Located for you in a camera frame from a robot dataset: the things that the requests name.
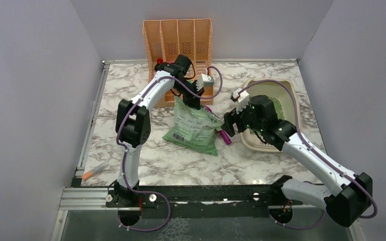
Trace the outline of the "beige litter box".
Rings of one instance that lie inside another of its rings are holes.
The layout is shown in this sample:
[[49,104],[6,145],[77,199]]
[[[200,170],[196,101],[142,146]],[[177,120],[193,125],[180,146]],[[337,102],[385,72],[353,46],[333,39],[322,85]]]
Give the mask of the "beige litter box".
[[[250,97],[256,95],[268,96],[275,105],[275,111],[279,119],[284,119],[296,124],[295,111],[301,120],[300,105],[294,85],[289,80],[276,80],[275,82],[262,82],[246,89]],[[240,134],[242,143],[249,149],[257,152],[279,153],[279,150],[264,144],[252,131],[244,131]]]

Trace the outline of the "purple litter scoop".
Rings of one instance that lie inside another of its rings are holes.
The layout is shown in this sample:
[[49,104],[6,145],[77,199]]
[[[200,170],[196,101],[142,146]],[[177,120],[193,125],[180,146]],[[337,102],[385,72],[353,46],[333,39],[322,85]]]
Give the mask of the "purple litter scoop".
[[[204,105],[203,107],[207,112],[209,112],[209,113],[213,114],[215,117],[217,117],[216,114],[213,113],[213,111],[208,106]],[[217,132],[227,146],[232,144],[231,138],[225,130],[220,129],[220,130],[217,130]]]

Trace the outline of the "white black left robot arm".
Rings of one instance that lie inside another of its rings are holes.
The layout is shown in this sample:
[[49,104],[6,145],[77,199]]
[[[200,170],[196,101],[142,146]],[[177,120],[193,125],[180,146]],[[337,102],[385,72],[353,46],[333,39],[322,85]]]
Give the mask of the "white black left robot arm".
[[122,147],[120,173],[114,183],[114,197],[125,206],[137,203],[139,197],[139,159],[143,144],[151,134],[150,111],[164,94],[172,89],[178,91],[184,104],[201,108],[203,86],[187,77],[192,61],[179,54],[174,62],[155,65],[155,75],[147,86],[131,100],[122,99],[118,104],[116,142]]

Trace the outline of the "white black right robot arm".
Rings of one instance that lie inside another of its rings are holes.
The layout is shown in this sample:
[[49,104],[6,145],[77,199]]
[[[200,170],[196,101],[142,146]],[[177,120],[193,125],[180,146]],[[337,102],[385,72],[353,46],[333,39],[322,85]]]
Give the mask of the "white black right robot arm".
[[304,183],[284,176],[270,190],[276,204],[301,201],[324,210],[343,227],[351,226],[373,204],[373,179],[365,172],[356,174],[314,146],[300,130],[280,119],[273,101],[266,95],[245,98],[224,114],[222,129],[233,137],[236,132],[251,130],[265,143],[295,158],[322,185]]

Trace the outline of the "green litter bag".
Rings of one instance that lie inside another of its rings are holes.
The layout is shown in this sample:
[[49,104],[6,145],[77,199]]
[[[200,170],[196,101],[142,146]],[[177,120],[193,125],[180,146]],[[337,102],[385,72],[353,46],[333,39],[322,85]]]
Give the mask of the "green litter bag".
[[203,107],[189,107],[180,97],[175,97],[174,125],[162,138],[198,153],[217,156],[216,131],[222,124],[223,121],[214,113]]

